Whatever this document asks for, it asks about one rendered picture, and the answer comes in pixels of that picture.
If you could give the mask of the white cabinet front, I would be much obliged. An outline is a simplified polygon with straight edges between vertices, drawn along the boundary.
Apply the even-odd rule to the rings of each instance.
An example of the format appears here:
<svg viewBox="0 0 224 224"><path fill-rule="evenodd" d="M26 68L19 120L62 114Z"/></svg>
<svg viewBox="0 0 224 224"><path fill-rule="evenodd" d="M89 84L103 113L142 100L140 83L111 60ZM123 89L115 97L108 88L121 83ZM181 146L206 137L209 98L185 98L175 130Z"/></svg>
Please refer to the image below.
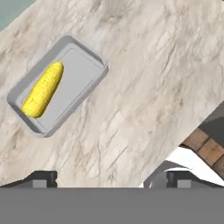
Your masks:
<svg viewBox="0 0 224 224"><path fill-rule="evenodd" d="M191 149L180 146L140 185L146 189L168 188L166 173L168 171L188 171L202 180L206 180L224 188L224 180L213 171L206 162Z"/></svg>

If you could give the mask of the yellow corn cob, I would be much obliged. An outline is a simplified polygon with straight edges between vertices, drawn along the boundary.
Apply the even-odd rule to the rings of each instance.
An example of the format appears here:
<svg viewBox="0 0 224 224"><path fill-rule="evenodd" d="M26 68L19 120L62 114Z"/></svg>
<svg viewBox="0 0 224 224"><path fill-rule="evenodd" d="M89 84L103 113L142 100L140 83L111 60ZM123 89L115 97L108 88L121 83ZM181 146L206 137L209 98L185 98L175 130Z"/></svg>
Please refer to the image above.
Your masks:
<svg viewBox="0 0 224 224"><path fill-rule="evenodd" d="M25 115L32 118L40 118L44 114L60 83L63 70L63 63L57 61L43 72L23 103L21 111Z"/></svg>

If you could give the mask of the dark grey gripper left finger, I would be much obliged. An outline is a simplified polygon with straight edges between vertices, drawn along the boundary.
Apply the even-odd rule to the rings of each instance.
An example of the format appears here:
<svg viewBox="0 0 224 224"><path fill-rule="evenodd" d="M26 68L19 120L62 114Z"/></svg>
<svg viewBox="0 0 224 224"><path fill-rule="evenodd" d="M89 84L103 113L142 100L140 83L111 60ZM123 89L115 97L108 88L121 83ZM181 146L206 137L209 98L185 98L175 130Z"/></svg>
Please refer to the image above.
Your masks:
<svg viewBox="0 0 224 224"><path fill-rule="evenodd" d="M56 171L34 171L26 178L2 185L2 188L57 188L57 177Z"/></svg>

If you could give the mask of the grey tupperware container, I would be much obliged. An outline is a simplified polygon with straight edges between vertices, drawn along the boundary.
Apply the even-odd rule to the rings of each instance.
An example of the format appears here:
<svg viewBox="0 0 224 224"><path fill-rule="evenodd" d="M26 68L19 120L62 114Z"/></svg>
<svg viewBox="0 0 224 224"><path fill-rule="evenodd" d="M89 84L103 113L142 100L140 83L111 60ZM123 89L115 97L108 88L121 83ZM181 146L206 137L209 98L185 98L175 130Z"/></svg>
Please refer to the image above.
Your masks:
<svg viewBox="0 0 224 224"><path fill-rule="evenodd" d="M45 113L39 119L21 112L22 104L47 66L64 65L61 82ZM79 107L108 73L108 62L71 35L62 36L29 72L10 90L6 101L37 137L50 137Z"/></svg>

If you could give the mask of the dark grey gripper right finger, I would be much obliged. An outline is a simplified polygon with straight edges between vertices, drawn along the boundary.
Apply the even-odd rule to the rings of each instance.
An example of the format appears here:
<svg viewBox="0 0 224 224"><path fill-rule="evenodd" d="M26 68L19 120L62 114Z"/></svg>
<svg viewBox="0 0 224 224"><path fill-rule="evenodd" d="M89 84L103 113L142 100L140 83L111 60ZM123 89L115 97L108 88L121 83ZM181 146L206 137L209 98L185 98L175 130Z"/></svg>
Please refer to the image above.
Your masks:
<svg viewBox="0 0 224 224"><path fill-rule="evenodd" d="M202 180L189 171L168 171L168 188L221 188L221 185Z"/></svg>

